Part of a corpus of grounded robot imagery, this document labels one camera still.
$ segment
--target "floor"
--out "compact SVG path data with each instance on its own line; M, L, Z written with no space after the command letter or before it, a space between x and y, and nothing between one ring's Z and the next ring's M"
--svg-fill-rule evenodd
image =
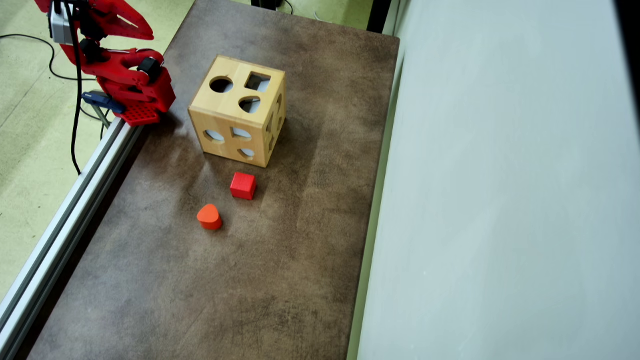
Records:
M237 0L249 4L250 0ZM289 0L295 15L365 29L372 0ZM111 49L149 47L163 52L193 0L129 0L154 29L155 40L107 38ZM283 3L278 11L290 13ZM32 1L0 2L0 35L21 33L49 39L46 17ZM74 77L75 67L54 46L54 70ZM70 137L76 82L47 68L51 52L25 38L0 39L0 299L31 254L76 180ZM83 91L98 89L85 81ZM100 141L100 122L81 114L76 155L82 168Z

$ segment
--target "red block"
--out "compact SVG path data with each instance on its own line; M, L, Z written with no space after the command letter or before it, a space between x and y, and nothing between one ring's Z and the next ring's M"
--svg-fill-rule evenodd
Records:
M231 195L240 199L253 200L255 176L236 172L231 182Z
M213 204L205 205L198 213L198 221L200 225L209 230L219 229L222 226L222 218L218 213L218 209Z

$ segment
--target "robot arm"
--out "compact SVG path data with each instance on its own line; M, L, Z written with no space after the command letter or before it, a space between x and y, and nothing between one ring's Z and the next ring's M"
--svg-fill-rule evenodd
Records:
M150 49L109 50L100 41L109 35L152 40L153 30L146 20L124 0L68 0L72 18L67 18L61 0L35 0L48 14L52 38L67 58L76 64L72 38L77 31L85 36L77 42L79 61L85 74L97 77L102 90L124 106L116 113L132 126L159 121L175 100L171 77L162 66L162 54Z

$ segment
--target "orange heart-shaped block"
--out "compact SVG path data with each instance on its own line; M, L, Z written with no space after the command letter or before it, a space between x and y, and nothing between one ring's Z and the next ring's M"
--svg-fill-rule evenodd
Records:
M222 226L222 218L214 204L205 205L198 213L200 225L209 230L219 229Z

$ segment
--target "white wall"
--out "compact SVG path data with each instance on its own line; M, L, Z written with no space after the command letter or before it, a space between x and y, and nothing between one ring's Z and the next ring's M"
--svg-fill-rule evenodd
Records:
M612 3L413 0L396 30L359 358L640 359L640 143Z

